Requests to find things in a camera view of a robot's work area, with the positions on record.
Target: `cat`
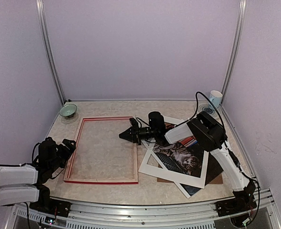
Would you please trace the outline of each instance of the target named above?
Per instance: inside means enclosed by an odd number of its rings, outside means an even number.
[[[181,168],[189,175],[192,174],[193,170],[202,168],[201,161],[190,153],[182,143],[175,143],[170,146],[160,146],[156,144],[153,148],[154,153],[165,154],[175,159]]]

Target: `white mug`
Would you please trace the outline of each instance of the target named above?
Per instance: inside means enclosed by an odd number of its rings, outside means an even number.
[[[222,93],[218,91],[211,91],[211,94],[209,96],[209,100],[212,102],[212,104],[218,108],[220,106],[221,100],[222,100]]]

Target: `beige table surface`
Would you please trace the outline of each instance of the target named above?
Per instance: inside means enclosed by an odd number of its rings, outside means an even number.
[[[193,115],[195,102],[190,101],[106,101],[106,102],[74,102],[77,114],[71,120],[58,116],[49,136],[58,144],[64,138],[74,139],[79,121],[82,117],[136,115],[148,120],[148,113],[159,111],[164,116],[186,120]],[[225,122],[227,136],[235,155],[239,158],[244,170],[248,173],[245,160],[235,139]],[[146,153],[144,146],[138,146],[138,164]],[[232,196],[232,188],[225,173],[222,173],[223,184],[208,184],[195,195],[186,198],[173,183],[157,182],[156,177],[139,173],[137,185],[85,185],[63,182],[63,174],[45,185],[50,189],[51,196],[96,203],[156,205],[198,202]]]

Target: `white wall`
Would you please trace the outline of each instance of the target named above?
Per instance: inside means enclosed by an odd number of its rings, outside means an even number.
[[[47,0],[68,99],[194,99],[221,90],[239,0]]]
[[[281,1],[248,1],[224,107],[281,214]]]
[[[30,163],[59,108],[36,2],[0,0],[0,163]]]

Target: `green bowl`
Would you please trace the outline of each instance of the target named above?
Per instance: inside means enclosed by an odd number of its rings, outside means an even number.
[[[77,106],[76,105],[74,105],[74,104],[67,104],[67,105],[64,105],[60,109],[59,114],[62,117],[65,117],[65,118],[72,118],[72,117],[74,117],[76,111],[77,111]]]

